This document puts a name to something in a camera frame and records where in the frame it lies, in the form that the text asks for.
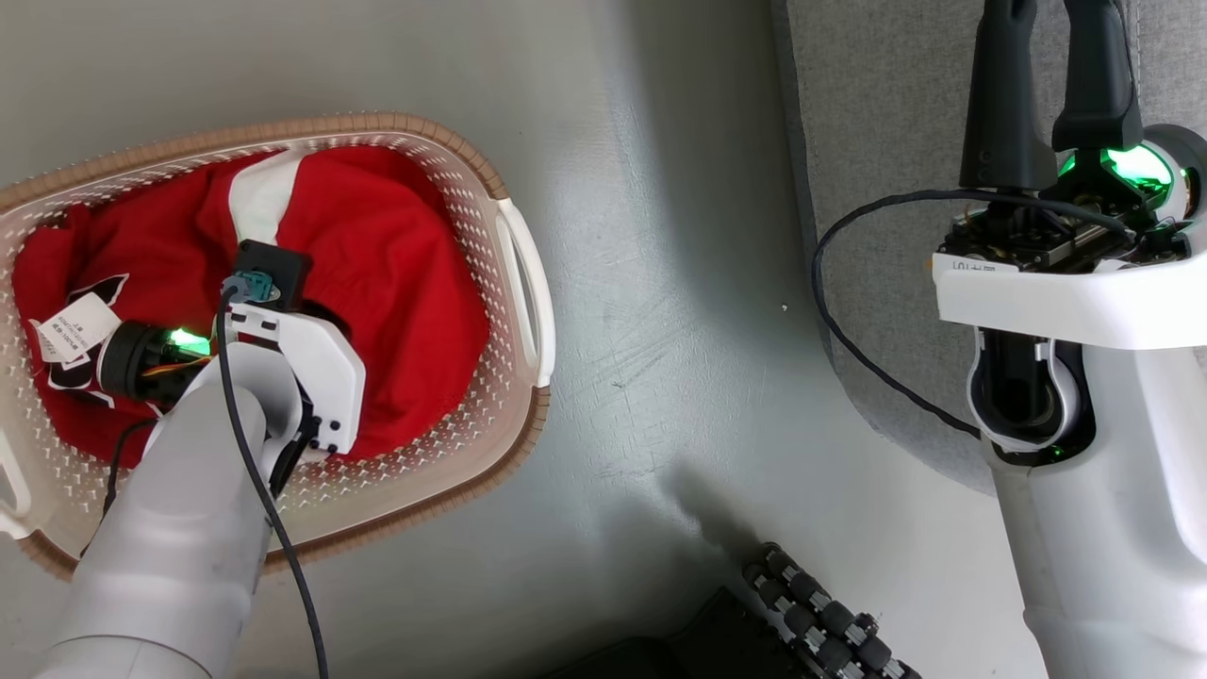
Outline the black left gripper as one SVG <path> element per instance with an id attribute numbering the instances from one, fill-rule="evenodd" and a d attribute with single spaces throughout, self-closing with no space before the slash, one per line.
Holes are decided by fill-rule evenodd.
<path id="1" fill-rule="evenodd" d="M 206 336 L 126 321 L 103 344 L 97 377 L 109 396 L 173 408 L 211 358 Z"/>

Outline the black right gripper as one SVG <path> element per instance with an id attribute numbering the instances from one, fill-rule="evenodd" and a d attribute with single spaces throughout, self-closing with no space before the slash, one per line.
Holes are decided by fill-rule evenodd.
<path id="1" fill-rule="evenodd" d="M 1057 152 L 1077 151 L 1059 172 L 1039 133 L 1031 64 L 1037 0 L 984 0 L 960 186 L 1055 185 L 1043 199 L 1118 219 L 1131 233 L 1048 209 L 991 205 L 952 221 L 944 254 L 968 259 L 973 270 L 1059 274 L 1092 273 L 1108 259 L 1123 267 L 1186 259 L 1190 228 L 1207 218 L 1207 137 L 1174 124 L 1143 128 L 1119 0 L 1065 0 L 1065 107 L 1051 141 Z"/>

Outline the red garment with white stripe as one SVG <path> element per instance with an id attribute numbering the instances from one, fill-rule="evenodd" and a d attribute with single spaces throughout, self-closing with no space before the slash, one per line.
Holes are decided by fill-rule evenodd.
<path id="1" fill-rule="evenodd" d="M 439 191 L 381 147 L 279 152 L 185 177 L 176 227 L 231 267 L 241 238 L 313 261 L 305 298 L 348 326 L 366 369 L 352 458 L 406 446 L 461 403 L 486 349 L 484 306 Z"/>

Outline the white paper clothing tag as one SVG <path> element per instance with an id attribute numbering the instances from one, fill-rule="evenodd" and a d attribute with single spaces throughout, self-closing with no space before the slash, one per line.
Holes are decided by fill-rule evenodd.
<path id="1" fill-rule="evenodd" d="M 46 364 L 69 364 L 103 344 L 121 323 L 103 297 L 87 292 L 46 322 L 31 324 L 41 359 Z"/>

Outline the white perforated basket brown rim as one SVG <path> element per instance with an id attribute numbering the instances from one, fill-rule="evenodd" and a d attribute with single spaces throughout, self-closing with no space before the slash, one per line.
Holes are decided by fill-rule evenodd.
<path id="1" fill-rule="evenodd" d="M 456 412 L 406 447 L 374 460 L 302 467 L 281 516 L 303 563 L 408 529 L 496 488 L 542 433 L 556 357 L 552 288 L 527 222 L 486 156 L 432 119 L 375 111 L 208 130 L 112 152 L 0 189 L 0 532 L 51 576 L 72 580 L 100 521 L 103 461 L 60 441 L 35 388 L 34 353 L 11 271 L 25 238 L 74 205 L 103 205 L 208 163 L 281 150 L 387 147 L 443 193 L 486 304 L 491 335 Z"/>

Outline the black roller wheel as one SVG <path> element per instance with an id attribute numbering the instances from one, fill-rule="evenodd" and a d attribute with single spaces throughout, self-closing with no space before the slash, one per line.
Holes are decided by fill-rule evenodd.
<path id="1" fill-rule="evenodd" d="M 850 610 L 775 542 L 763 544 L 741 574 L 816 679 L 923 679 L 896 657 L 875 616 Z"/>

